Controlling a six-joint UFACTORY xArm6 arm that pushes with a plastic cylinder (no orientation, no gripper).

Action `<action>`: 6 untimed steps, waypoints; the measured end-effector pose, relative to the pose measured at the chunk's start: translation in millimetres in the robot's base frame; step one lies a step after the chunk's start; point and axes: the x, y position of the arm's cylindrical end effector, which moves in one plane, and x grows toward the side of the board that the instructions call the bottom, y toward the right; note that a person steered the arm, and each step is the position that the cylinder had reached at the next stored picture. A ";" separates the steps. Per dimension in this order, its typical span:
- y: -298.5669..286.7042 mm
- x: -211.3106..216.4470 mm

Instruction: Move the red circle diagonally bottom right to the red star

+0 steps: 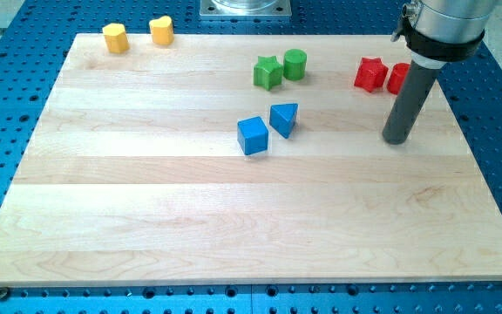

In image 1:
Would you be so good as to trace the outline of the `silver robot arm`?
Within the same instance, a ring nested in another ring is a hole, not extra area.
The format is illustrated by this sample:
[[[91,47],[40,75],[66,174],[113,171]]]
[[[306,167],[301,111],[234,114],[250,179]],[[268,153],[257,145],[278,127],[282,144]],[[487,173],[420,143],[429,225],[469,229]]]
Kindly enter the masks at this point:
[[[415,64],[439,70],[477,52],[497,3],[497,0],[411,0],[402,7],[391,40],[404,38]]]

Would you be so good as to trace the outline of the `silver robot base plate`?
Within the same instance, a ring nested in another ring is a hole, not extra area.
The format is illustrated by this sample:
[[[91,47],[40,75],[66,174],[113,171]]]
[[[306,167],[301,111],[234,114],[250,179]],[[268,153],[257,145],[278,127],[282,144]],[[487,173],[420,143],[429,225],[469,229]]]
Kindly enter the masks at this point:
[[[290,0],[199,0],[201,17],[291,17]]]

